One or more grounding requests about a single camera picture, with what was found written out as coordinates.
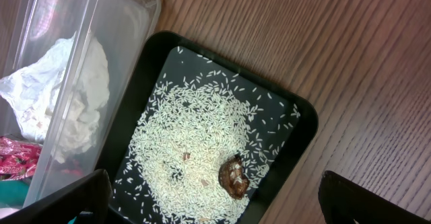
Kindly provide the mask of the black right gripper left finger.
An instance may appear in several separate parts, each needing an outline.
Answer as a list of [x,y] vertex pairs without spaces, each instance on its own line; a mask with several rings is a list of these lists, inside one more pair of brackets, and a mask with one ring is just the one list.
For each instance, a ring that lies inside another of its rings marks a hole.
[[106,170],[99,169],[1,219],[1,224],[103,223],[112,188]]

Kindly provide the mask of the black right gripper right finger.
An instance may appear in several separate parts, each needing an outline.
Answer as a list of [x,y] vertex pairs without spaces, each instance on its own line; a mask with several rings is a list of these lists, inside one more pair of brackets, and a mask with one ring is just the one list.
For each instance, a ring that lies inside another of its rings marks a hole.
[[332,171],[324,172],[318,198],[327,224],[430,224]]

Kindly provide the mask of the red snack wrapper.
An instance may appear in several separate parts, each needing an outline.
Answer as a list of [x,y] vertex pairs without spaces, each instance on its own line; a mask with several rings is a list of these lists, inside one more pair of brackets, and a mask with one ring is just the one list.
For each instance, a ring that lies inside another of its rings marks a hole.
[[42,145],[1,136],[1,181],[32,177]]

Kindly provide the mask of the white napkin waste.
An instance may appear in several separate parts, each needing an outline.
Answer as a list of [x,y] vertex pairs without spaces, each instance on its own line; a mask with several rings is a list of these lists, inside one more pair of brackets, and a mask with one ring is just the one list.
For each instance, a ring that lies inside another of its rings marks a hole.
[[[16,124],[5,131],[33,143],[43,143],[65,77],[73,38],[60,38],[37,62],[1,78],[1,97],[9,104]],[[71,105],[62,119],[60,163],[72,154],[82,154],[94,146],[102,109],[110,92],[108,61],[96,37],[88,45]]]

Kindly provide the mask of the brown food scrap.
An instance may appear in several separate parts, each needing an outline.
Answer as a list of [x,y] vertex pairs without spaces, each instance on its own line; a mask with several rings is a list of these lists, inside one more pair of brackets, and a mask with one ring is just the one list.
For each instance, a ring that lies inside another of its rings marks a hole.
[[218,181],[220,186],[233,199],[240,200],[245,196],[250,181],[245,176],[242,160],[238,155],[220,166]]

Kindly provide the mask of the rice pile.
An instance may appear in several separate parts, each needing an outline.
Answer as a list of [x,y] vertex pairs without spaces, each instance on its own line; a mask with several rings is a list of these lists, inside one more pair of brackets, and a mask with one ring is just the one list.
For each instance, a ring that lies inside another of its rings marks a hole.
[[[137,165],[161,223],[237,223],[278,151],[253,130],[265,110],[241,100],[233,75],[213,69],[174,83],[162,77],[129,143],[126,170]],[[238,155],[250,184],[236,200],[220,186],[220,166]]]

